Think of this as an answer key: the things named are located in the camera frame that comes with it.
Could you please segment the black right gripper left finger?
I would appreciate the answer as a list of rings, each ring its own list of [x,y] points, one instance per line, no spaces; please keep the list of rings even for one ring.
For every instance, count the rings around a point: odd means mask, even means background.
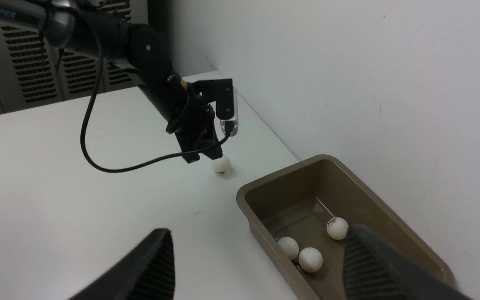
[[[175,286],[172,234],[156,228],[72,300],[173,300]]]

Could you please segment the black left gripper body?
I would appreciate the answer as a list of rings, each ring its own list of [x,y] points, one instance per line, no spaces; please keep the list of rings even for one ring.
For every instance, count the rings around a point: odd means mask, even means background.
[[[182,151],[182,144],[197,144],[203,152],[203,140],[216,140],[213,121],[215,111],[208,98],[173,98],[165,104],[166,132],[174,134]]]

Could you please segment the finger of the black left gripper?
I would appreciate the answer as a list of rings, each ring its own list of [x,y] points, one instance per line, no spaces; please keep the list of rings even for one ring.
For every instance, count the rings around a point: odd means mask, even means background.
[[[206,139],[202,141],[202,154],[211,160],[220,159],[223,157],[223,150],[221,148],[221,141]]]
[[[191,164],[200,159],[198,151],[200,150],[197,144],[182,144],[182,158]]]

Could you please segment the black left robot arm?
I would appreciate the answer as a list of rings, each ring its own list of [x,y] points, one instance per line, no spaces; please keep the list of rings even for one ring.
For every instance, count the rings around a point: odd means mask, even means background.
[[[86,133],[97,95],[114,76],[133,82],[167,122],[181,152],[108,169],[95,163]],[[187,83],[175,71],[155,29],[130,23],[89,0],[0,0],[0,114],[90,96],[80,133],[86,161],[105,173],[183,158],[223,157],[232,135],[231,79]]]

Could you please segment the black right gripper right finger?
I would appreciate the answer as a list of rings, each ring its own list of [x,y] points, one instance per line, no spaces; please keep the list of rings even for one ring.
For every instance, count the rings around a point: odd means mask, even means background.
[[[364,225],[348,229],[342,282],[347,300],[468,300]]]

